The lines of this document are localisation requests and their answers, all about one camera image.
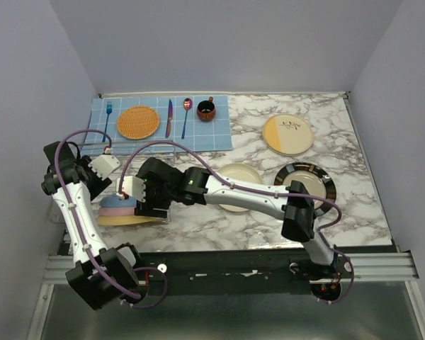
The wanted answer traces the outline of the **blue plate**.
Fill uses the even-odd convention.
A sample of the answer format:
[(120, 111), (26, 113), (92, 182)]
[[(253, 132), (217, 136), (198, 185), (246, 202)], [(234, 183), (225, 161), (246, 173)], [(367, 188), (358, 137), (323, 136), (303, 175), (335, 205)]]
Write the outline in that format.
[(135, 208), (137, 200), (129, 197), (120, 199), (117, 195), (106, 195), (99, 202), (102, 208)]

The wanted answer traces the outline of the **cream and yellow plate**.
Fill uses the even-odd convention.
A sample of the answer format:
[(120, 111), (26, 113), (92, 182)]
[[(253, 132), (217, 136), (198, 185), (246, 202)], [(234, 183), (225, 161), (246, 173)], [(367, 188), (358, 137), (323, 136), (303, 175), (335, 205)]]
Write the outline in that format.
[(295, 156), (306, 152), (314, 142), (310, 124), (298, 115), (270, 117), (262, 128), (263, 140), (274, 152)]

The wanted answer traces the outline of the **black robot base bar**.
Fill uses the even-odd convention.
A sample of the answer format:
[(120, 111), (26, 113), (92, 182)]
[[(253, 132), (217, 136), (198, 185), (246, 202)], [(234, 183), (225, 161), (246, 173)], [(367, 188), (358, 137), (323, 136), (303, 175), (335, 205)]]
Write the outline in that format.
[(333, 264), (321, 268), (304, 249), (142, 252), (136, 266), (163, 266), (162, 274), (138, 277), (151, 294), (167, 288), (175, 296), (321, 293), (326, 299), (353, 278), (346, 257), (334, 255)]

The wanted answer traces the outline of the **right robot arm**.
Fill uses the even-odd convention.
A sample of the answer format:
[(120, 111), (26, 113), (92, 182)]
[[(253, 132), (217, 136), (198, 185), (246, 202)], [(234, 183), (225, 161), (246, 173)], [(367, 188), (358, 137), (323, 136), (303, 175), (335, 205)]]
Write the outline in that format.
[(192, 166), (185, 171), (151, 157), (132, 178), (129, 195), (138, 202), (138, 215), (155, 215), (172, 202), (184, 205), (233, 205), (282, 221), (284, 238), (299, 242), (310, 256), (313, 272), (322, 278), (337, 269), (333, 249), (316, 228), (315, 201), (299, 181), (289, 186), (265, 186), (228, 179), (210, 169)]

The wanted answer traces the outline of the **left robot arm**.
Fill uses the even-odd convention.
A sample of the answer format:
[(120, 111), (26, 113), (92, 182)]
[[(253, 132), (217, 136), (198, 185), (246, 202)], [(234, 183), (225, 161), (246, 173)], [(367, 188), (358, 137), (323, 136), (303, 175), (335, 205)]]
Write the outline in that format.
[(144, 297), (138, 282), (140, 255), (129, 243), (109, 247), (91, 207), (111, 180), (93, 172), (91, 159), (74, 154), (68, 142), (53, 142), (43, 151), (50, 165), (41, 187), (60, 209), (72, 241), (74, 267), (65, 274), (68, 284), (93, 310), (118, 298), (139, 302)]

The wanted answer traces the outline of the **pink plate in rack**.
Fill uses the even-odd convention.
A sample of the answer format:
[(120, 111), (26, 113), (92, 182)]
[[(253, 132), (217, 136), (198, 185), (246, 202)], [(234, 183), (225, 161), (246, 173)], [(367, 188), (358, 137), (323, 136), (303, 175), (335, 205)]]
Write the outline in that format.
[(98, 209), (99, 216), (115, 217), (115, 216), (132, 216), (135, 209), (133, 207), (100, 207)]

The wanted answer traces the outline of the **yellow plate in rack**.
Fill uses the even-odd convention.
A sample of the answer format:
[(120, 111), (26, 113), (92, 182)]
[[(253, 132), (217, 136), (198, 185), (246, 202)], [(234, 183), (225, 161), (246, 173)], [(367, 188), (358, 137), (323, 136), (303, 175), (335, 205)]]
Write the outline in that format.
[(126, 226), (126, 225), (138, 225), (149, 222), (159, 222), (160, 219), (157, 217), (146, 217), (136, 215), (121, 215), (121, 216), (98, 216), (97, 224), (102, 226)]

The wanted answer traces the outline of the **woven wicker round trivet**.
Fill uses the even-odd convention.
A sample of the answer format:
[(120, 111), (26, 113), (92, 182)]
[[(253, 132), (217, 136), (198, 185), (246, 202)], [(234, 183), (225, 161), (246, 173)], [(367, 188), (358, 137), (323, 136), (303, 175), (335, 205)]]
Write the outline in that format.
[(159, 114), (149, 106), (134, 106), (124, 110), (118, 120), (118, 132), (130, 140), (141, 140), (152, 135), (160, 124)]

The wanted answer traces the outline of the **blue metal fork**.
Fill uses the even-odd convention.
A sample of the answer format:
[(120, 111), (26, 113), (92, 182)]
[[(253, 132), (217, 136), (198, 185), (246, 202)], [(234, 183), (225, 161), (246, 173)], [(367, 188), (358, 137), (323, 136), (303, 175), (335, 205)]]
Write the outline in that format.
[(106, 123), (104, 126), (104, 132), (107, 133), (107, 129), (108, 129), (108, 121), (109, 121), (109, 117), (111, 115), (111, 113), (113, 112), (113, 104), (111, 101), (107, 101), (106, 102)]

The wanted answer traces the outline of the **iridescent rainbow knife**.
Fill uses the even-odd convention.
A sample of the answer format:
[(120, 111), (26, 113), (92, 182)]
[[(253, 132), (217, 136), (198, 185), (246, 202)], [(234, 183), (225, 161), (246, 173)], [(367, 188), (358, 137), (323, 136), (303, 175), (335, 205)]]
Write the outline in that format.
[(169, 138), (169, 136), (171, 134), (171, 121), (172, 121), (172, 119), (173, 119), (173, 102), (172, 102), (171, 99), (169, 99), (165, 138)]

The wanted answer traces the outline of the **blue checked placemat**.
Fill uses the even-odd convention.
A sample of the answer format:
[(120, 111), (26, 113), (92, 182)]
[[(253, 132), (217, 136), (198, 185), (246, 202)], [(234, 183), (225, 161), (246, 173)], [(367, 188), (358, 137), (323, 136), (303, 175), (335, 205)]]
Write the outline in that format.
[[(204, 123), (197, 116), (197, 106), (201, 101), (213, 97), (216, 107), (216, 116), (211, 122)], [(192, 109), (188, 112), (186, 136), (181, 138), (185, 110), (183, 101), (191, 98)], [(169, 99), (173, 102), (173, 119), (171, 134), (165, 138), (167, 111)], [(231, 122), (228, 96), (222, 94), (184, 95), (184, 96), (134, 96), (117, 98), (95, 98), (91, 107), (89, 127), (104, 131), (106, 123), (106, 102), (111, 101), (113, 112), (108, 121), (107, 133), (113, 141), (115, 154), (129, 154), (131, 149), (137, 149), (144, 143), (153, 140), (173, 140), (194, 152), (230, 151), (233, 149), (231, 137)], [(159, 114), (160, 124), (157, 130), (142, 140), (130, 140), (123, 137), (117, 129), (117, 120), (120, 114), (134, 106), (149, 106)]]

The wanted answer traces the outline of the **iridescent rainbow spoon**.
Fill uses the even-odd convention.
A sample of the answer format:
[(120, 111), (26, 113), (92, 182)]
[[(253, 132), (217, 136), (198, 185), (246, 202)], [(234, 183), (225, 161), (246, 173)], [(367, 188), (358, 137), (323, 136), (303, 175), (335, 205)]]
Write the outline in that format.
[(186, 136), (186, 124), (187, 124), (187, 118), (188, 118), (188, 112), (190, 109), (192, 109), (193, 101), (191, 98), (185, 98), (183, 101), (183, 109), (185, 110), (184, 115), (184, 121), (183, 121), (183, 130), (181, 133), (181, 138), (184, 139)]

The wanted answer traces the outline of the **orange and black mug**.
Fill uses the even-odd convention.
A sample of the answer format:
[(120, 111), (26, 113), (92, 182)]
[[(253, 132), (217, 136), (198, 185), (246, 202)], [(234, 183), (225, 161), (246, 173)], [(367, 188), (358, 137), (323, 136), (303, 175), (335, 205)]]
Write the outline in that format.
[(213, 97), (210, 96), (208, 100), (201, 101), (197, 106), (197, 116), (204, 122), (211, 122), (216, 116), (216, 107), (213, 103)]

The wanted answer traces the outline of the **aluminium frame rail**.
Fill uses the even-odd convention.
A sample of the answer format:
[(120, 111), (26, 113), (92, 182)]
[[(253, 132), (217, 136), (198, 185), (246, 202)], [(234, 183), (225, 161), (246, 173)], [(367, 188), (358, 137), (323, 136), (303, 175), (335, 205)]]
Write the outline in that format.
[(168, 295), (158, 307), (92, 310), (68, 285), (69, 256), (47, 260), (29, 339), (425, 339), (425, 306), (409, 252), (346, 248), (353, 278), (341, 302), (309, 295)]

